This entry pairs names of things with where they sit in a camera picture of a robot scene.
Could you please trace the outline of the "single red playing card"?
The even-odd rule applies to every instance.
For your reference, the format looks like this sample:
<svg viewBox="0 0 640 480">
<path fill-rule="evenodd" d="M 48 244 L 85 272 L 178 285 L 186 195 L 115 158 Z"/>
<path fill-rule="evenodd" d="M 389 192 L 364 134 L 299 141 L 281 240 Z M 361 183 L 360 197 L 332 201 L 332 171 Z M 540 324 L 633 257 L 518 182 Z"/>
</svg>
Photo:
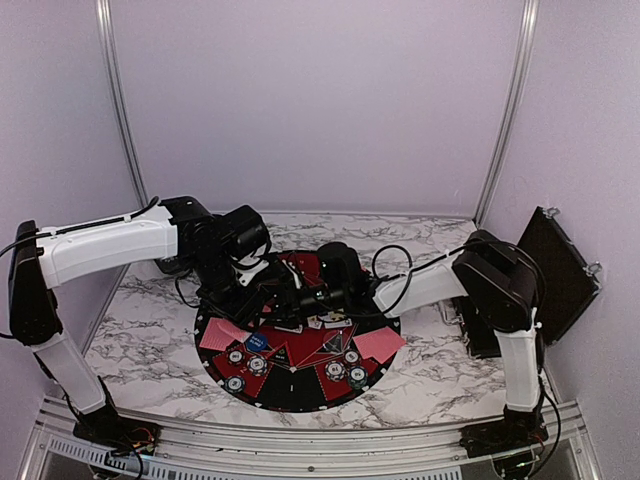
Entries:
<svg viewBox="0 0 640 480">
<path fill-rule="evenodd" d="M 224 351 L 236 341 L 229 336 L 229 327 L 234 325 L 230 321 L 221 318 L 211 318 L 199 341 L 199 347 L 209 350 Z"/>
</svg>

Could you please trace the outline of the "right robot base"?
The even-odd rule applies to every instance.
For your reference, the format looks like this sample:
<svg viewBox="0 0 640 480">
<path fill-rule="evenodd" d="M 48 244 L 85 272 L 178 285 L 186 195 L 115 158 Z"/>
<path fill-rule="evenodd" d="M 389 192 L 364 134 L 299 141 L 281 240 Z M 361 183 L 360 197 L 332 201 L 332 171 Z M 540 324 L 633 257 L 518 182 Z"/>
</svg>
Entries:
<svg viewBox="0 0 640 480">
<path fill-rule="evenodd" d="M 544 448 L 549 435 L 540 415 L 508 411 L 504 418 L 463 427 L 459 444 L 469 458 L 494 457 L 493 466 L 502 478 L 529 474 L 539 456 L 534 447 Z"/>
</svg>

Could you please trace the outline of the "blue small blind button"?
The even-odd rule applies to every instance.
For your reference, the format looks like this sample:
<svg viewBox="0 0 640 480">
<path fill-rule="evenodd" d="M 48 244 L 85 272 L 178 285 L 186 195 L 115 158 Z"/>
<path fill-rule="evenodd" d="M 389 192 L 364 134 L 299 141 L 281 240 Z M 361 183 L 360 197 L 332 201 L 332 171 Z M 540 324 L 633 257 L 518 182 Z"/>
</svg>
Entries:
<svg viewBox="0 0 640 480">
<path fill-rule="evenodd" d="M 248 351 L 253 353 L 269 352 L 271 350 L 268 338 L 259 332 L 253 333 L 245 341 L 245 347 Z"/>
</svg>

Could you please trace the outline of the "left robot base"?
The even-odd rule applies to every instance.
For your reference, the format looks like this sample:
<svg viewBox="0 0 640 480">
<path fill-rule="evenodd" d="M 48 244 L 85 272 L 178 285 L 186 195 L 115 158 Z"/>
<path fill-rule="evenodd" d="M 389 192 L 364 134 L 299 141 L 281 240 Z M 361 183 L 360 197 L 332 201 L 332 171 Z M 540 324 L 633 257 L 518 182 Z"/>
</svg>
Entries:
<svg viewBox="0 0 640 480">
<path fill-rule="evenodd" d="M 122 416 L 113 409 L 75 413 L 75 437 L 110 447 L 116 455 L 153 454 L 160 434 L 156 423 Z"/>
</svg>

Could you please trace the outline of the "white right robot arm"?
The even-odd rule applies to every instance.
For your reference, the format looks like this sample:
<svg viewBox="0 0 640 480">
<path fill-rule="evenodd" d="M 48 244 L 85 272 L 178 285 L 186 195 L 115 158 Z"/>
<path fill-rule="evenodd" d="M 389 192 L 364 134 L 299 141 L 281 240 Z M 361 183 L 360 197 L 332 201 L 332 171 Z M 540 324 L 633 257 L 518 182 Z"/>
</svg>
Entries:
<svg viewBox="0 0 640 480">
<path fill-rule="evenodd" d="M 342 242 L 325 244 L 315 255 L 320 270 L 316 287 L 294 262 L 281 261 L 284 277 L 267 303 L 271 317 L 301 321 L 341 309 L 358 320 L 396 318 L 440 300 L 466 297 L 493 330 L 504 362 L 506 410 L 512 413 L 497 423 L 495 438 L 515 448 L 533 433 L 530 413 L 543 400 L 535 317 L 545 281 L 529 254 L 477 230 L 462 246 L 395 275 L 362 269 L 354 249 Z"/>
</svg>

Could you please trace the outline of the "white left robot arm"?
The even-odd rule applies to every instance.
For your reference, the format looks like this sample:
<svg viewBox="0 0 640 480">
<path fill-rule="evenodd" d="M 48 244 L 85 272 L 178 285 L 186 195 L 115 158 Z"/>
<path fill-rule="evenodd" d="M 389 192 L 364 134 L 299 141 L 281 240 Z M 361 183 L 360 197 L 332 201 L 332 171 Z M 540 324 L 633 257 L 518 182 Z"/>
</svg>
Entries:
<svg viewBox="0 0 640 480">
<path fill-rule="evenodd" d="M 82 349 L 126 267 L 175 261 L 196 273 L 206 294 L 225 300 L 266 267 L 270 243 L 252 207 L 214 214 L 189 196 L 153 198 L 137 211 L 84 223 L 42 227 L 24 221 L 1 251 L 11 258 L 10 335 L 88 415 L 89 431 L 106 445 L 119 444 L 126 423 L 109 409 L 108 390 Z"/>
</svg>

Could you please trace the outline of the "red brown poker chip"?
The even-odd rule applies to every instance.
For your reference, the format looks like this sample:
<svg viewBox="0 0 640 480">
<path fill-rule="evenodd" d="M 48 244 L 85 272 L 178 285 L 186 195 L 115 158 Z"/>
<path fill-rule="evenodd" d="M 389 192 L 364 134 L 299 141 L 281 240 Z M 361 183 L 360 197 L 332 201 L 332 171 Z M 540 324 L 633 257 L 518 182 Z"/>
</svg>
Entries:
<svg viewBox="0 0 640 480">
<path fill-rule="evenodd" d="M 355 350 L 348 350 L 344 353 L 344 360 L 349 365 L 355 365 L 360 361 L 360 355 Z"/>
<path fill-rule="evenodd" d="M 244 353 L 240 350 L 230 351 L 227 355 L 227 361 L 231 365 L 239 365 L 244 360 Z"/>
</svg>

